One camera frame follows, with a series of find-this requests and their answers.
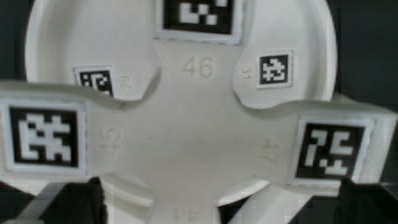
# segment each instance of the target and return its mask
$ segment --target black and white square marker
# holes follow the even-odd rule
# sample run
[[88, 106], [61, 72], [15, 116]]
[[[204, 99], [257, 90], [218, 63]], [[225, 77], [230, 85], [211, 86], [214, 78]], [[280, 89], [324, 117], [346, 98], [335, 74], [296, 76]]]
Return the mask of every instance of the black and white square marker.
[[369, 120], [299, 120], [296, 179], [331, 181], [358, 177], [371, 129]]
[[8, 108], [13, 163], [77, 167], [76, 112]]
[[257, 88], [282, 88], [292, 83], [292, 53], [266, 53], [257, 58]]
[[113, 74], [109, 66], [74, 68], [77, 85], [90, 87], [102, 94], [113, 96]]
[[84, 173], [84, 113], [79, 103], [12, 100], [1, 105], [6, 168]]
[[157, 0], [157, 37], [237, 44], [241, 0]]

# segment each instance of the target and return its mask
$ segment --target white surface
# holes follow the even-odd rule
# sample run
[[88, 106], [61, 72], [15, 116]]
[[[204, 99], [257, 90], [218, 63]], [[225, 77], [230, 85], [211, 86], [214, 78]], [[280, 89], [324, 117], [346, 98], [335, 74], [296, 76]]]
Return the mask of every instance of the white surface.
[[[28, 81], [74, 84], [74, 67], [111, 65], [115, 98], [136, 100], [161, 64], [161, 72], [172, 68], [175, 75], [232, 79], [241, 104], [251, 108], [299, 99], [330, 100], [335, 37], [324, 1], [237, 0], [234, 10], [241, 41], [227, 46], [205, 42], [230, 41], [212, 34], [154, 32], [159, 0], [37, 0], [26, 34]], [[154, 40], [154, 33], [179, 41]], [[200, 35], [209, 35], [204, 43], [180, 41]], [[280, 50], [292, 52], [292, 80], [282, 88], [259, 89], [257, 55]]]
[[[251, 27], [234, 66], [232, 89], [241, 104], [255, 109], [280, 102], [330, 100], [335, 77], [335, 34], [323, 0], [251, 1]], [[257, 55], [292, 52], [291, 85], [259, 89]]]
[[[111, 174], [113, 179], [100, 180], [113, 217], [120, 212], [143, 223], [216, 223], [220, 199], [236, 196], [236, 189], [241, 194], [259, 190], [257, 180], [283, 189], [280, 197], [289, 202], [298, 195], [335, 195], [333, 185], [289, 185], [299, 117], [374, 121], [356, 183], [378, 182], [395, 122], [392, 112], [353, 102], [305, 101], [250, 110], [241, 107], [221, 78], [189, 82], [191, 77], [163, 74], [143, 101], [127, 104], [84, 88], [0, 85], [1, 97], [84, 102], [86, 172], [88, 176]], [[13, 180], [81, 181], [77, 176], [8, 172], [5, 167], [0, 175]], [[259, 224], [260, 220], [273, 220], [266, 214]]]
[[157, 58], [147, 0], [37, 0], [26, 32], [26, 79], [76, 84], [72, 69], [113, 66], [115, 98], [141, 98]]

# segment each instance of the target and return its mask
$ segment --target number 46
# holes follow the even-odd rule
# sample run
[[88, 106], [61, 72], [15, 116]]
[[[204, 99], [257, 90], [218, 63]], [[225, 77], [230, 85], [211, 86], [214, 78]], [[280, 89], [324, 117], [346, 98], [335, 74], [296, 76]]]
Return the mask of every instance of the number 46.
[[189, 57], [184, 63], [182, 71], [188, 72], [191, 76], [198, 73], [198, 75], [207, 78], [212, 75], [212, 59], [204, 57], [196, 60], [195, 57]]

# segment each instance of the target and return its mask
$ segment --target white 3d-printed part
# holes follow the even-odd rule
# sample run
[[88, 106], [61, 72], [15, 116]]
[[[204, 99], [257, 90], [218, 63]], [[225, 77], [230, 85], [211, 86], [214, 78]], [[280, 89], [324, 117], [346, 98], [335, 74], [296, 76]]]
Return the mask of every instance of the white 3d-printed part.
[[[111, 218], [124, 214], [147, 224], [173, 224], [175, 220], [186, 223], [189, 219], [196, 224], [218, 223], [216, 206], [257, 191], [250, 199], [255, 206], [248, 204], [239, 211], [246, 214], [243, 223], [262, 224], [264, 220], [287, 223], [285, 217], [292, 217], [310, 195], [335, 195], [339, 186], [330, 180], [347, 177], [356, 183], [378, 182], [395, 114], [365, 104], [307, 101], [262, 111], [250, 110], [227, 91], [225, 80], [211, 85], [205, 83], [218, 94], [202, 88], [204, 84], [195, 89], [182, 88], [180, 76], [164, 74], [161, 80], [161, 85], [152, 83], [143, 100], [131, 103], [79, 87], [0, 85], [5, 102], [26, 98], [29, 102], [83, 102], [86, 114], [86, 175], [8, 170], [3, 157], [0, 175], [12, 176], [13, 180], [47, 182], [77, 181], [99, 175]], [[6, 142], [10, 127], [6, 123], [1, 125]], [[324, 167], [298, 165], [296, 149], [305, 158], [305, 150], [314, 144], [299, 140], [301, 127], [301, 133], [308, 133], [303, 136], [314, 142], [319, 135], [310, 133], [323, 131], [330, 136], [337, 133], [337, 140], [317, 141], [315, 152], [330, 161], [333, 157], [328, 155], [340, 154], [339, 165], [358, 171], [335, 176], [324, 172]], [[344, 140], [349, 137], [356, 139], [353, 142]], [[6, 155], [13, 151], [5, 150], [3, 142], [1, 145]], [[347, 154], [340, 146], [360, 153]], [[291, 179], [301, 179], [301, 172], [310, 182], [291, 183]]]
[[[111, 71], [95, 70], [106, 66]], [[35, 1], [29, 82], [76, 83], [138, 100], [157, 67], [193, 82], [232, 80], [250, 108], [330, 100], [335, 37], [324, 0]]]
[[26, 32], [26, 80], [83, 85], [74, 73], [92, 68], [83, 86], [106, 95], [111, 86], [115, 99], [138, 100], [159, 66], [152, 27], [147, 0], [37, 0]]

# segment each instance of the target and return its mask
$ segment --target black background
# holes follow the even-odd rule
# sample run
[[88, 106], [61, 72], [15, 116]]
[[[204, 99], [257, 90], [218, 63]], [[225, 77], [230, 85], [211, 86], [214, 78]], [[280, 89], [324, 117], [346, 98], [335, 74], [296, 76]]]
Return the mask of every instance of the black background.
[[[33, 0], [0, 0], [0, 79], [24, 79], [24, 30]], [[398, 112], [398, 1], [328, 0], [339, 69], [335, 91]], [[398, 198], [398, 133], [381, 184]], [[312, 200], [291, 223], [331, 223], [333, 201]]]

